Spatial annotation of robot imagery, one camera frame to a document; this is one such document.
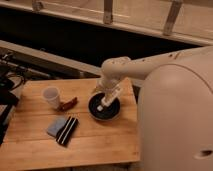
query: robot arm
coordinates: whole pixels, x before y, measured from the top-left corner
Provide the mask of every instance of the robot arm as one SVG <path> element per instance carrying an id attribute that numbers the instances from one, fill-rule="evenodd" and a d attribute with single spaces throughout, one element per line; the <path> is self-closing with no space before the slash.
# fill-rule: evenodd
<path id="1" fill-rule="evenodd" d="M 109 59 L 96 88 L 104 96 L 94 107 L 100 111 L 94 110 L 95 117 L 111 112 L 106 110 L 115 104 L 124 77 L 147 77 L 138 96 L 142 170 L 212 171 L 212 66 L 213 47 Z"/>
<path id="2" fill-rule="evenodd" d="M 125 77 L 144 80 L 153 70 L 174 60 L 180 60 L 194 54 L 208 51 L 209 48 L 197 48 L 193 50 L 176 51 L 152 57 L 131 60 L 129 57 L 108 59 L 101 66 L 101 78 L 98 80 L 94 92 L 103 92 L 101 105 L 98 110 L 108 107 L 119 96 L 122 89 L 119 83 Z"/>

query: white cup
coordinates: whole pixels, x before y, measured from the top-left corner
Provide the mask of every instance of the white cup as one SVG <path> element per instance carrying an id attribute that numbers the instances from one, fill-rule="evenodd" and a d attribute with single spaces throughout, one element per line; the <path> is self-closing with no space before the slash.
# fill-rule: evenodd
<path id="1" fill-rule="evenodd" d="M 50 104 L 53 109 L 58 109 L 60 106 L 60 95 L 57 87 L 49 86 L 43 90 L 44 99 Z"/>

